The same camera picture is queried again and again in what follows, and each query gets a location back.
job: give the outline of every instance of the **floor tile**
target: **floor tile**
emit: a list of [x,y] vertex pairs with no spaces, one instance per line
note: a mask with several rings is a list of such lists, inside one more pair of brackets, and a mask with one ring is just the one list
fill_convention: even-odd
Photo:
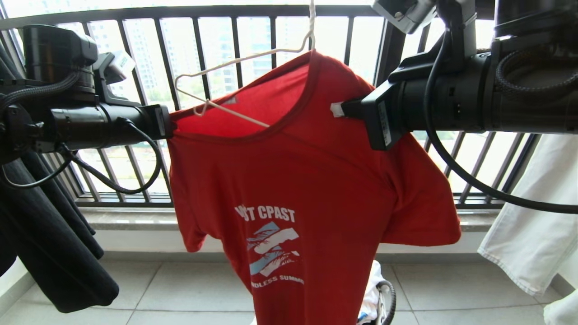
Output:
[[253,311],[253,299],[228,263],[165,263],[137,309]]
[[538,305],[414,313],[420,325],[544,325]]
[[391,325],[419,325],[413,312],[395,312]]
[[15,303],[0,324],[10,325],[125,325],[132,311],[88,308],[74,313],[61,313],[46,304]]
[[[135,309],[160,265],[160,263],[153,262],[124,261],[102,261],[101,264],[114,281],[118,283],[120,291],[118,297],[109,306],[95,307],[113,309]],[[33,285],[22,298],[20,298],[20,301],[52,304],[38,285]]]
[[407,302],[407,298],[405,297],[405,294],[403,293],[401,286],[399,285],[399,282],[397,280],[397,277],[395,276],[393,268],[391,268],[391,266],[389,265],[382,264],[381,274],[383,275],[383,278],[385,278],[385,280],[388,280],[394,286],[395,296],[397,298],[395,309],[398,311],[412,310],[411,307],[409,306],[409,303]]
[[395,265],[394,270],[414,311],[536,304],[493,264]]
[[556,300],[560,300],[563,297],[556,290],[554,290],[554,288],[549,287],[548,289],[546,289],[546,292],[544,293],[543,296],[534,297],[534,298],[536,298],[536,300],[541,304],[549,304],[549,303],[554,302]]
[[253,321],[254,315],[252,312],[135,311],[127,325],[249,325]]

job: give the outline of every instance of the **railing bar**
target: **railing bar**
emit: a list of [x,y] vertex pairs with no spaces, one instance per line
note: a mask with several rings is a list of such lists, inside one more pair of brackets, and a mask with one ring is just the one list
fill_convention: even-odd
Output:
[[88,22],[83,21],[83,22],[81,22],[81,24],[82,24],[82,29],[84,30],[84,33],[85,33],[86,35],[94,38],[93,35],[92,35],[92,30],[90,30],[90,28],[88,27]]
[[430,138],[426,135],[425,136],[425,143],[424,143],[424,150],[425,152],[429,153],[429,148],[432,146],[432,141],[430,140]]
[[[512,160],[514,159],[514,155],[516,155],[516,151],[518,151],[518,148],[522,144],[523,139],[524,139],[523,133],[516,134],[516,137],[514,138],[514,142],[510,146],[510,150],[508,151],[506,158],[504,159],[502,166],[500,167],[500,170],[499,170],[496,178],[494,179],[494,183],[492,184],[492,187],[494,189],[498,188],[498,186],[500,185],[500,183],[504,179],[504,176],[506,176],[507,169],[510,167]],[[491,201],[492,201],[492,197],[487,195],[486,196],[486,203],[490,203]]]
[[174,204],[172,202],[87,202],[87,201],[76,201],[76,205],[88,208],[172,208]]
[[169,82],[169,89],[171,90],[171,97],[175,104],[175,110],[180,110],[179,96],[177,95],[177,90],[175,88],[175,77],[173,76],[171,63],[169,62],[169,54],[166,50],[165,37],[163,35],[161,20],[159,18],[154,19],[154,26],[157,29],[158,45],[161,48],[162,62],[165,65],[166,78]]
[[381,34],[380,54],[377,58],[374,78],[376,86],[386,81],[390,73],[397,69],[405,42],[405,34],[391,23],[384,23]]
[[353,37],[353,17],[348,17],[347,21],[347,36],[345,38],[345,56],[343,57],[343,63],[349,65],[349,58],[351,56],[351,38]]
[[[6,12],[6,7],[4,6],[4,1],[0,0],[0,19],[6,20],[8,19],[8,13]],[[18,44],[18,40],[16,39],[16,33],[13,29],[10,31],[5,31],[6,33],[2,33],[2,44],[4,49],[8,55],[12,56],[12,61],[18,70],[18,73],[21,75],[25,75],[24,73],[24,53],[22,53],[22,49]],[[17,29],[17,32],[20,34],[20,38],[22,38],[22,30]]]
[[[271,49],[277,48],[277,17],[269,17],[271,29]],[[277,68],[277,53],[271,54],[271,69]]]
[[[199,55],[199,67],[201,71],[207,68],[205,63],[205,55],[203,53],[203,45],[201,43],[201,30],[199,29],[199,19],[192,18],[192,27],[195,32],[195,43],[197,44],[197,53]],[[205,98],[211,99],[211,91],[209,88],[209,77],[207,74],[201,76],[203,78],[203,88],[205,89]]]
[[531,134],[528,137],[526,143],[524,144],[524,147],[522,147],[522,151],[520,152],[520,155],[518,156],[516,163],[514,164],[514,167],[512,168],[512,171],[510,172],[510,175],[508,175],[508,178],[506,179],[506,182],[502,187],[503,192],[509,193],[512,190],[512,187],[516,182],[516,178],[518,177],[518,173],[520,173],[522,165],[524,165],[526,160],[529,159],[530,152],[532,151],[535,143],[539,139],[540,137],[538,134]]
[[[118,184],[118,179],[116,178],[116,175],[114,174],[114,170],[112,169],[112,165],[110,164],[110,160],[108,159],[108,155],[106,154],[104,149],[98,149],[98,154],[101,157],[103,165],[105,166],[105,170],[109,176],[109,179],[113,183]],[[118,200],[120,202],[126,202],[127,201],[124,193],[117,192],[116,196],[118,196]]]
[[94,199],[95,202],[101,202],[101,194],[97,191],[97,188],[94,186],[94,182],[92,181],[92,178],[90,177],[90,175],[88,174],[88,172],[86,170],[84,170],[84,168],[82,167],[78,167],[78,169],[80,170],[80,173],[82,174],[82,178],[84,178],[84,181],[86,182],[86,185],[88,186],[88,190],[90,191],[90,194],[92,195],[92,198]]
[[421,53],[425,51],[425,45],[428,42],[428,35],[429,35],[429,28],[431,26],[431,23],[428,24],[427,26],[425,26],[422,30],[421,30],[421,37],[420,37],[420,44],[417,46],[417,52]]
[[[495,136],[496,136],[496,132],[490,132],[488,134],[488,137],[486,137],[486,141],[484,142],[484,146],[481,148],[480,155],[478,156],[477,161],[473,167],[473,170],[471,173],[472,176],[476,177],[477,174],[480,172],[481,166],[484,163],[484,160],[486,159],[488,152],[490,151],[490,147],[492,146],[492,142],[494,141]],[[460,196],[460,203],[464,203],[466,201],[471,190],[472,190],[472,185],[467,183],[466,186],[464,187],[464,191],[462,192],[462,195]]]
[[[132,57],[132,47],[130,40],[127,37],[127,31],[124,28],[124,22],[122,20],[116,21],[118,24],[118,31],[120,32],[120,38],[123,40],[124,50],[128,53],[130,57]],[[140,75],[137,66],[132,70],[132,78],[135,81],[136,92],[139,95],[139,100],[142,105],[147,105],[148,101],[145,96],[145,90],[142,87],[142,83],[140,82]]]
[[[235,51],[235,58],[240,58],[241,53],[239,49],[239,28],[237,27],[237,17],[231,17],[231,27],[233,30],[233,49]],[[243,75],[241,73],[241,63],[235,64],[237,67],[237,84],[239,89],[243,87]]]
[[[494,19],[493,6],[478,8],[478,19]],[[367,5],[328,5],[316,6],[319,17],[380,17]],[[21,28],[30,24],[57,25],[76,23],[78,21],[153,19],[177,17],[308,17],[309,6],[306,5],[254,5],[254,6],[155,6],[144,8],[122,8],[88,10],[43,14],[0,20],[0,30]]]
[[[133,150],[132,146],[124,146],[127,151],[128,159],[131,161],[132,170],[135,171],[136,180],[139,182],[139,187],[142,187],[145,184],[145,180],[143,178],[143,174],[140,171],[139,164],[136,160],[135,151]],[[145,202],[150,202],[150,194],[148,190],[143,191],[143,196]]]
[[[40,158],[40,160],[42,161],[42,163],[44,164],[44,166],[49,170],[49,171],[53,171],[52,169],[52,165],[49,163],[48,159],[46,159],[46,155],[44,154],[38,154],[38,157]],[[86,194],[86,192],[84,191],[84,188],[82,187],[82,185],[80,184],[80,181],[78,180],[77,174],[76,172],[74,172],[74,170],[72,169],[73,164],[69,165],[72,171],[72,175],[75,177],[75,181],[78,184],[78,188],[79,188],[79,195],[76,196],[76,198],[79,198],[83,195]],[[61,189],[62,191],[66,191],[70,194],[71,198],[73,200],[75,200],[75,197],[73,197],[73,189],[69,184],[60,182],[60,180],[58,178],[55,178],[54,180],[57,181],[58,184],[58,188]]]
[[[162,153],[161,142],[156,140],[155,143],[157,144],[158,148],[160,149],[160,151]],[[166,167],[165,156],[163,154],[161,154],[161,160],[162,160],[162,166],[161,166],[162,177],[165,179],[166,190],[169,192],[169,197],[171,198],[171,202],[173,202],[173,193],[171,191],[171,183],[169,181],[169,172],[168,172],[168,169]]]
[[[451,156],[453,159],[455,159],[458,156],[462,143],[464,142],[465,135],[466,133],[463,131],[460,131],[458,133],[458,137],[455,139],[454,148],[451,150]],[[450,166],[446,166],[446,170],[444,171],[446,177],[450,177],[450,172],[451,172]]]
[[[58,166],[64,163],[64,158],[62,158],[59,154],[55,154],[54,158]],[[76,176],[74,175],[74,172],[71,169],[72,167],[70,165],[64,169],[64,171],[61,173],[62,176],[61,181],[64,183],[66,187],[72,189],[71,194],[73,194],[75,197],[79,197],[80,195],[83,194],[83,191],[81,190],[80,183],[77,183],[78,180],[76,179]]]
[[[47,153],[47,154],[44,154],[44,156],[47,157],[47,159],[45,159],[45,160],[46,160],[48,166],[50,168],[52,168],[53,171],[58,169],[58,167],[60,166],[60,163],[56,159],[56,153]],[[66,179],[65,179],[63,173],[60,173],[60,175],[58,175],[57,178],[60,178],[60,181],[66,182]]]

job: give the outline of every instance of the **black cable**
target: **black cable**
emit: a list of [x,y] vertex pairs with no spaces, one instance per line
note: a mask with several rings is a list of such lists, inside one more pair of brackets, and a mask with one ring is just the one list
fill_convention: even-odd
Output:
[[22,99],[49,96],[61,93],[67,90],[68,88],[72,87],[78,81],[79,78],[80,78],[80,71],[76,69],[71,73],[69,73],[68,76],[66,76],[66,78],[60,80],[57,83],[14,91],[0,100],[0,116],[3,115],[4,110],[8,106],[18,101],[21,101]]
[[516,197],[499,190],[493,189],[492,187],[482,183],[474,176],[470,175],[465,169],[463,169],[456,161],[453,159],[450,153],[447,152],[446,148],[443,146],[442,142],[438,138],[438,134],[434,128],[434,120],[432,117],[431,112],[431,102],[432,102],[432,95],[434,93],[434,86],[435,82],[439,73],[440,66],[444,59],[444,55],[446,50],[450,46],[451,42],[451,34],[450,31],[447,31],[443,34],[443,42],[442,47],[438,53],[438,56],[433,63],[432,71],[429,74],[429,78],[427,84],[425,86],[425,95],[424,95],[424,117],[425,117],[425,129],[428,133],[429,139],[433,147],[438,151],[441,158],[446,162],[446,164],[454,170],[454,172],[463,178],[466,182],[470,183],[473,187],[479,189],[480,191],[495,197],[499,200],[519,205],[524,208],[540,210],[540,211],[547,211],[547,212],[555,212],[555,213],[570,213],[570,214],[578,214],[578,206],[577,205],[564,205],[564,204],[552,204],[552,203],[545,203],[545,202],[537,202],[532,200],[527,200],[525,198]]
[[136,194],[136,193],[139,193],[139,192],[142,192],[142,191],[148,189],[154,183],[154,181],[157,179],[158,174],[161,172],[161,166],[162,166],[161,151],[158,148],[158,146],[154,143],[154,141],[146,133],[139,130],[138,127],[136,127],[136,125],[131,120],[126,119],[125,117],[119,117],[118,122],[126,123],[127,127],[130,127],[135,132],[140,134],[142,136],[142,138],[153,148],[154,154],[156,155],[157,164],[154,167],[154,172],[150,176],[149,181],[146,184],[144,184],[142,187],[140,187],[136,190],[125,189],[124,187],[112,182],[109,178],[107,178],[105,175],[103,175],[98,170],[96,170],[96,168],[92,167],[91,165],[88,165],[85,161],[80,159],[80,157],[69,154],[68,158],[70,158],[72,161],[74,161],[78,166],[86,169],[89,173],[93,174],[96,178],[98,178],[102,183],[104,183],[105,185],[107,185],[111,189],[113,189],[117,192],[120,192],[120,193],[124,193],[124,194]]
[[66,159],[66,161],[64,161],[64,163],[62,165],[60,165],[60,167],[58,167],[58,169],[56,169],[53,173],[51,173],[50,175],[46,176],[45,178],[43,178],[41,180],[37,180],[37,181],[30,183],[30,184],[16,184],[16,183],[13,183],[12,181],[10,181],[8,179],[8,177],[6,176],[6,170],[4,169],[4,166],[2,165],[2,166],[0,166],[0,168],[2,169],[2,172],[0,172],[0,181],[4,182],[4,184],[6,184],[8,187],[11,187],[13,189],[19,189],[19,190],[31,189],[33,187],[40,186],[40,185],[48,182],[52,178],[55,178],[59,173],[64,171],[66,169],[66,167],[68,167],[68,165],[70,165],[71,162],[72,162],[72,159]]
[[389,282],[388,280],[380,281],[377,284],[377,289],[380,292],[380,298],[384,298],[383,291],[385,291],[385,287],[388,287],[390,290],[390,296],[391,296],[390,308],[387,311],[386,319],[382,322],[382,324],[378,324],[378,325],[390,325],[394,319],[394,316],[395,316],[395,307],[397,304],[397,297],[395,295],[394,285],[392,285],[391,282]]

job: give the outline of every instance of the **white wire hanger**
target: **white wire hanger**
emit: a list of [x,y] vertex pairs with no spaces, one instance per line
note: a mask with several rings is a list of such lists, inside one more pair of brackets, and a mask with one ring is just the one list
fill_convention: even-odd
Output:
[[303,51],[303,49],[305,49],[305,44],[307,44],[307,40],[309,38],[311,38],[311,48],[314,49],[315,48],[315,34],[314,34],[314,30],[315,30],[315,17],[317,16],[317,13],[315,11],[315,1],[311,0],[311,2],[309,3],[309,31],[305,34],[305,37],[303,38],[303,42],[301,43],[301,47],[298,49],[272,49],[270,51],[266,51],[266,52],[262,52],[262,53],[256,53],[256,54],[252,54],[250,56],[247,57],[243,57],[243,58],[237,58],[235,60],[229,61],[229,62],[225,62],[223,64],[220,64],[216,67],[212,67],[209,69],[205,69],[203,71],[197,72],[197,73],[193,73],[193,74],[182,74],[177,76],[177,78],[175,78],[175,88],[180,91],[181,93],[185,94],[185,95],[189,95],[197,100],[203,101],[205,102],[205,104],[203,105],[202,111],[198,112],[196,108],[193,108],[193,113],[197,116],[203,116],[205,115],[205,112],[207,110],[208,106],[212,106],[215,107],[217,109],[223,110],[229,114],[235,115],[240,117],[243,120],[247,120],[249,122],[255,123],[257,125],[260,125],[262,127],[268,128],[269,124],[263,123],[261,121],[258,121],[256,119],[252,119],[251,117],[248,117],[246,115],[243,115],[241,113],[235,112],[234,110],[230,110],[228,108],[225,108],[219,104],[215,104],[214,102],[210,101],[208,98],[207,99],[203,99],[201,97],[198,97],[196,95],[193,95],[187,91],[184,91],[182,89],[179,88],[179,79],[182,77],[198,77],[198,76],[202,76],[202,75],[206,75],[207,73],[211,72],[211,71],[215,71],[218,70],[220,68],[226,67],[228,65],[231,64],[236,64],[242,61],[246,61],[246,60],[251,60],[254,58],[258,58],[258,57],[262,57],[262,56],[267,56],[267,55],[271,55],[274,53],[279,53],[279,52],[287,52],[287,53],[300,53],[301,51]]

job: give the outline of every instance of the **t-shirt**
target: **t-shirt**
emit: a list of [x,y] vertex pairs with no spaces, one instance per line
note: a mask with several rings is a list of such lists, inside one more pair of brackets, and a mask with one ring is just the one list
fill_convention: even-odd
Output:
[[380,242],[455,243],[445,176],[411,135],[388,152],[331,103],[373,87],[310,51],[216,102],[172,113],[171,189],[184,243],[223,242],[259,325],[352,325]]

